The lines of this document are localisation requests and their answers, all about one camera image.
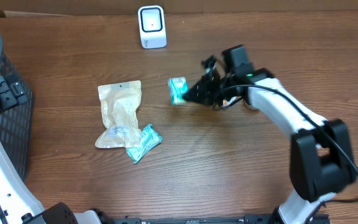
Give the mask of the orange tissue pack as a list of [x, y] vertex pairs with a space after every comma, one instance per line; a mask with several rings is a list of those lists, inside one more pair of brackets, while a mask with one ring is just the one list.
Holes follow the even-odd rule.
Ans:
[[230, 105], [236, 104], [238, 101], [241, 100], [242, 98], [238, 96], [232, 97], [230, 100], [223, 100], [223, 107], [228, 107]]

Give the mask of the green lid jar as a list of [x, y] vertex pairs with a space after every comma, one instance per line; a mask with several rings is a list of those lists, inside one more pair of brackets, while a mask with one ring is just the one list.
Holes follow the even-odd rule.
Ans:
[[257, 110], [257, 108], [255, 108], [254, 106], [248, 104], [246, 101], [243, 101], [243, 104], [246, 108], [250, 109], [250, 110]]

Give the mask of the teal tissue pack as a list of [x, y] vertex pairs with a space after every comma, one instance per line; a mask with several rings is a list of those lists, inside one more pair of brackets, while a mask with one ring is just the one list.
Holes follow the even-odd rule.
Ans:
[[168, 87], [172, 105], [182, 105], [186, 103], [183, 99], [183, 95], [188, 91], [188, 84], [185, 77], [169, 78]]

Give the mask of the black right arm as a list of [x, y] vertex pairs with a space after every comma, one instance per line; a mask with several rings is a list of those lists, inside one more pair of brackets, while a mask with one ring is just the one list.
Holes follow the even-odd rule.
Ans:
[[293, 191], [271, 215], [246, 215], [245, 223], [328, 223], [321, 207], [358, 179], [347, 125], [309, 110], [266, 68], [255, 69], [243, 45], [202, 61], [205, 74], [183, 94], [188, 102], [226, 110], [238, 101], [259, 110], [290, 140]]

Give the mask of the clear plastic bag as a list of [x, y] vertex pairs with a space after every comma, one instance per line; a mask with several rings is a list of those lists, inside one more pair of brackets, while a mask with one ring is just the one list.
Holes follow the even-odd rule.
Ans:
[[140, 146], [142, 136], [136, 113], [142, 97], [141, 81], [101, 85], [98, 95], [106, 130], [95, 146], [101, 149]]

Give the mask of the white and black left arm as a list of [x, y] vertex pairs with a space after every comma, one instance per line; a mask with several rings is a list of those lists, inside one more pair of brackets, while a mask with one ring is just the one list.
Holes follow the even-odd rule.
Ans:
[[100, 224], [94, 210], [74, 213], [62, 202], [44, 209], [19, 177], [0, 141], [0, 223]]

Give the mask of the teal wipes packet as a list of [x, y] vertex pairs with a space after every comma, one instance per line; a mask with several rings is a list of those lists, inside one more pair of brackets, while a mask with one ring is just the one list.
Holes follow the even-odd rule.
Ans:
[[127, 155], [137, 164], [149, 151], [158, 146], [163, 140], [152, 124], [148, 124], [142, 130], [142, 139], [140, 146], [126, 148]]

